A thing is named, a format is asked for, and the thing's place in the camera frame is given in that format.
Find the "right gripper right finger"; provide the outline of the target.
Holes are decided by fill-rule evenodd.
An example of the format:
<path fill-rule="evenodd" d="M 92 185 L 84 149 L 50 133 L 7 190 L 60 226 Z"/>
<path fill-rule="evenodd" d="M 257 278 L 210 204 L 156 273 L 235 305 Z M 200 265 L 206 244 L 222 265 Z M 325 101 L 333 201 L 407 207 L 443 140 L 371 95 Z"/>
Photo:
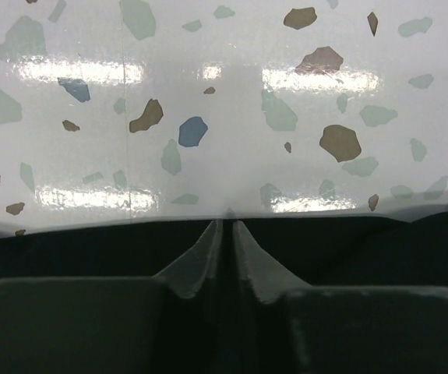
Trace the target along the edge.
<path fill-rule="evenodd" d="M 244 373 L 448 373 L 448 288 L 313 286 L 232 238 Z"/>

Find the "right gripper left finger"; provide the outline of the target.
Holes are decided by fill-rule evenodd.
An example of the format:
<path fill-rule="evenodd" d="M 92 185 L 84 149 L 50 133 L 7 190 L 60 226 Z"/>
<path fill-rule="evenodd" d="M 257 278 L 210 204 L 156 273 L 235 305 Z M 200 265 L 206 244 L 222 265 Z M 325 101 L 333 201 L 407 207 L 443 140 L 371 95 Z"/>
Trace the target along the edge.
<path fill-rule="evenodd" d="M 152 277 L 0 279 L 0 373 L 176 373 L 213 343 L 212 221 Z"/>

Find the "black t shirt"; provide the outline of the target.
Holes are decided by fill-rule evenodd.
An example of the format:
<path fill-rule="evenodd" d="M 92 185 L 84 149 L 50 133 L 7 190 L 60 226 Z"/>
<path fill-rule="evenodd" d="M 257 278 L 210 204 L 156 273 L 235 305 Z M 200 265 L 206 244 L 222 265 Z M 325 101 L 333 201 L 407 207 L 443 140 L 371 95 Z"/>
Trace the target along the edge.
<path fill-rule="evenodd" d="M 152 276 L 189 249 L 206 221 L 129 224 L 0 239 L 0 278 Z M 448 287 L 448 212 L 250 219 L 272 257 L 314 285 Z"/>

